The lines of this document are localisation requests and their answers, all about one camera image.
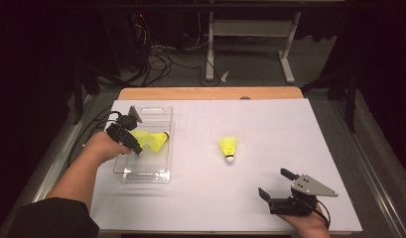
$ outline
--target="person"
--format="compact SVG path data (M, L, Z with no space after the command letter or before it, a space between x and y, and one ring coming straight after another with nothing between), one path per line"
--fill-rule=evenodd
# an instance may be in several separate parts
M18 208L7 237L97 237L99 228L89 216L97 169L119 154L130 153L105 132L94 134L44 200ZM330 237L324 219L315 212L306 217L280 217L303 238Z

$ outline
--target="transparent tray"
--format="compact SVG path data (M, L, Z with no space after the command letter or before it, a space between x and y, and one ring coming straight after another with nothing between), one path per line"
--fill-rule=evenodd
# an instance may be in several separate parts
M143 151L140 155L135 153L119 155L113 172L123 175L122 182L168 182L170 180L169 151L173 138L173 108L135 106L135 109L142 123L138 123L137 128L131 132L133 135L135 133ZM155 138L162 138L157 140L159 143L156 150Z

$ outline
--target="dark background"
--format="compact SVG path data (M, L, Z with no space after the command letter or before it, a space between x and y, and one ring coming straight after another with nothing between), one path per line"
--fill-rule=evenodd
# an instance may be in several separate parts
M348 60L358 65L358 88L406 169L406 0L383 4L350 15L346 25L343 12L303 12L296 39L339 36L323 74ZM145 14L158 38L178 48L183 33L198 35L195 15ZM0 1L0 226L67 118L75 67L89 63L116 75L125 64L140 64L130 20L126 13L61 12L45 0ZM206 29L207 13L202 23ZM88 84L95 76L84 70L81 79Z

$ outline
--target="person's left hand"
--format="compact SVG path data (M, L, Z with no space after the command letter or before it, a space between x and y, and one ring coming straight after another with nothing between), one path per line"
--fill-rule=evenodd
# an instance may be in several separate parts
M119 154L131 154L131 150L114 142L105 132L94 134L85 144L83 153L97 157L102 163L115 158Z

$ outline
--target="human arm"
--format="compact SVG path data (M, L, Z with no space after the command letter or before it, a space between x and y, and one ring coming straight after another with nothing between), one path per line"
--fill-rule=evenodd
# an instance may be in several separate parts
M290 216L278 215L283 220L287 221L295 227L297 233L302 238L330 238L329 230L326 226L326 221L317 213L312 212L309 216Z
M60 197L81 201L89 211L98 167L118 154L130 153L128 148L114 142L105 132L96 133L46 198Z

